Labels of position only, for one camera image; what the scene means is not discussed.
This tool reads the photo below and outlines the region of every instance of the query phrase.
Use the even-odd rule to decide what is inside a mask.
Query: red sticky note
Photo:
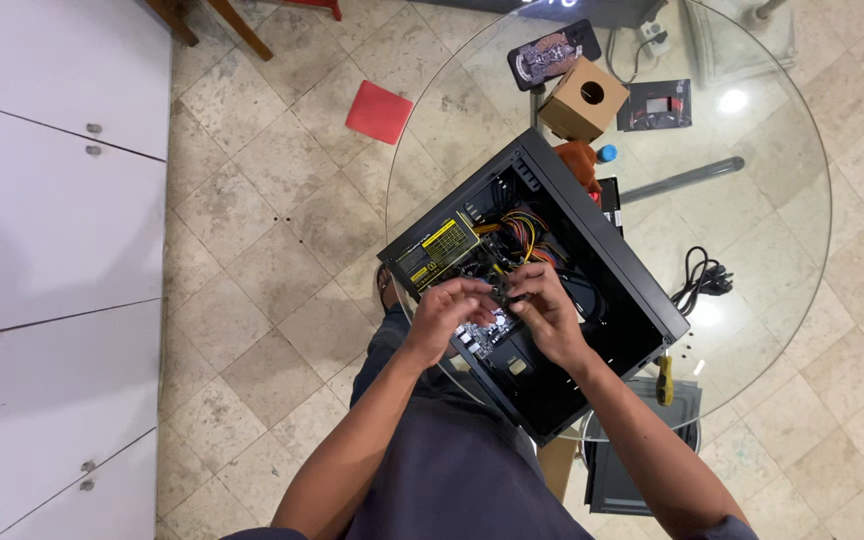
[[[396,144],[410,111],[411,101],[363,80],[345,117],[345,126],[378,141]]]

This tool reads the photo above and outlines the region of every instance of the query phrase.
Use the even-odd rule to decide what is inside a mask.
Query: dark t-shirt
[[[346,540],[592,538],[546,488],[528,437],[478,403],[413,396]],[[729,517],[698,538],[753,540]],[[306,540],[254,528],[225,540]]]

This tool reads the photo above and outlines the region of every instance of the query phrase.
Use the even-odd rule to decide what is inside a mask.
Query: white cabinet
[[[0,111],[164,160],[171,45],[142,0],[0,0]]]
[[[156,426],[160,311],[150,300],[0,332],[0,533]],[[145,474],[154,489],[154,464]],[[105,511],[133,520],[127,511],[155,511],[146,499]],[[115,537],[100,530],[28,537]]]
[[[152,540],[155,430],[6,530],[0,540]]]
[[[161,297],[164,230],[165,163],[0,112],[0,330]]]

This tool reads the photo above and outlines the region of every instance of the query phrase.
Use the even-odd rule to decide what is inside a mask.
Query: glass table
[[[395,152],[387,241],[533,124],[530,93],[516,86],[506,56],[581,19],[595,27],[589,6],[584,0],[524,4],[479,31],[438,71],[414,104]],[[704,247],[734,274],[730,292],[700,297],[687,317],[690,332],[669,348],[675,380],[702,389],[697,413],[668,422],[678,428],[738,396],[798,330],[822,276],[832,195],[806,103],[750,33],[690,0],[673,0],[656,20],[671,50],[658,59],[643,51],[635,81],[690,79],[692,126],[622,132],[612,119],[592,148],[612,144],[618,158],[597,165],[596,176],[616,177],[619,190],[628,192],[731,158],[744,162],[734,172],[622,200],[625,240],[667,293],[682,287],[692,246]],[[595,34],[605,52],[610,30],[595,28]],[[622,79],[633,74],[639,44],[635,30],[616,30],[611,66]],[[605,56],[595,62],[603,70]],[[557,81],[546,82],[548,89]],[[565,142],[539,129],[553,146]],[[411,316],[414,302],[398,283],[396,289]],[[483,395],[461,356],[439,367],[473,397]],[[650,364],[636,377],[657,370]],[[584,429],[594,423],[593,411],[576,424],[579,437],[596,440],[595,429],[588,435]]]

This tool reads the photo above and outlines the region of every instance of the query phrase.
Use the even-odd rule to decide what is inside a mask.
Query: power strip
[[[649,40],[652,40],[655,36],[665,31],[666,27],[663,26],[659,21],[646,22],[642,26],[638,27],[637,32],[639,42],[649,42]],[[657,58],[671,51],[672,45],[669,44],[668,37],[666,37],[665,41],[663,41],[662,43],[650,41],[647,45],[645,45],[645,50],[647,51],[649,58]]]

